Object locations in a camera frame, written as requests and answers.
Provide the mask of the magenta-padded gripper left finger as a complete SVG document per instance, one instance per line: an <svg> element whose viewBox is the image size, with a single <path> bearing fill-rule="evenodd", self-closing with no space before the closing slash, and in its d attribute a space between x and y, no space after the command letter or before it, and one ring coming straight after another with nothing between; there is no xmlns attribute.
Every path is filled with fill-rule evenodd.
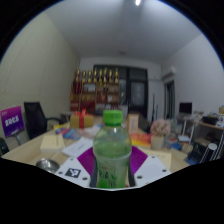
<svg viewBox="0 0 224 224"><path fill-rule="evenodd" d="M56 171L56 175L84 188L95 187L97 170L93 148L77 158L69 157Z"/></svg>

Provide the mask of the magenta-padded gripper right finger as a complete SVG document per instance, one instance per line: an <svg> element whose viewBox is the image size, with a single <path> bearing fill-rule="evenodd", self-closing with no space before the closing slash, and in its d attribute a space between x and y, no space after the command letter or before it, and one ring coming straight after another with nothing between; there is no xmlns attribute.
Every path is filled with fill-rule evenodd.
<svg viewBox="0 0 224 224"><path fill-rule="evenodd" d="M129 165L131 187L143 187L170 174L169 169L156 155L148 156L137 147L132 147Z"/></svg>

